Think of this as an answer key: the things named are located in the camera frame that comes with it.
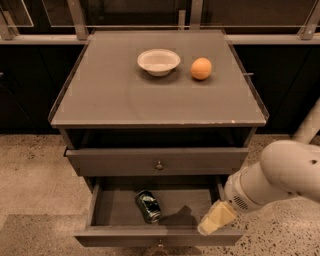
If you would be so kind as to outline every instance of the black cabinet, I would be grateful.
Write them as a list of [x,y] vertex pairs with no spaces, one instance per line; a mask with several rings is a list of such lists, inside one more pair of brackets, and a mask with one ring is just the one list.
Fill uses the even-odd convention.
[[82,47],[0,47],[0,132],[51,130],[50,109]]
[[258,133],[293,134],[320,96],[320,46],[235,48],[270,113]]

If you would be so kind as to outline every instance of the drawer knob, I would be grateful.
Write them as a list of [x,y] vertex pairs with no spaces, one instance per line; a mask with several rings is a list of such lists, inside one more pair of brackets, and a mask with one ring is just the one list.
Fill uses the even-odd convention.
[[162,165],[161,161],[158,161],[158,162],[157,162],[156,169],[157,169],[158,171],[163,170],[163,165]]

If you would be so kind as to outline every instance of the gray cabinet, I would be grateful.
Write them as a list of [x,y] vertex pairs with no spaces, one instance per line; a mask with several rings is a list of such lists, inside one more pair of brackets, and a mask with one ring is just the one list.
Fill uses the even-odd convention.
[[[152,77],[136,63],[153,48],[174,50],[181,64]],[[243,231],[203,237],[201,217],[224,200],[220,176],[241,168],[267,112],[219,30],[97,31],[49,121],[66,157],[92,189],[85,246],[232,245]],[[211,77],[192,79],[198,57]],[[159,200],[162,218],[146,224],[135,204],[141,190]]]

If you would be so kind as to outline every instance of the open drawer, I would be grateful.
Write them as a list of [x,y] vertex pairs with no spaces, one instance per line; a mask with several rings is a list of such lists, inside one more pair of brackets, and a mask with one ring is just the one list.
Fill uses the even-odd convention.
[[[224,227],[202,236],[197,225],[217,199],[218,176],[109,177],[97,180],[85,230],[75,234],[84,246],[143,247],[234,245],[243,231]],[[146,224],[135,203],[141,190],[157,199],[162,217]]]

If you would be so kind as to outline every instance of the cabinet top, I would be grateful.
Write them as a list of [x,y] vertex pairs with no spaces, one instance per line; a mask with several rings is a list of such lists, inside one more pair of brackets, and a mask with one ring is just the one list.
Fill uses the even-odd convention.
[[[181,59],[164,77],[137,64],[149,49]],[[191,77],[194,60],[208,58],[211,76]],[[263,126],[264,116],[219,30],[96,31],[56,103],[55,128]]]

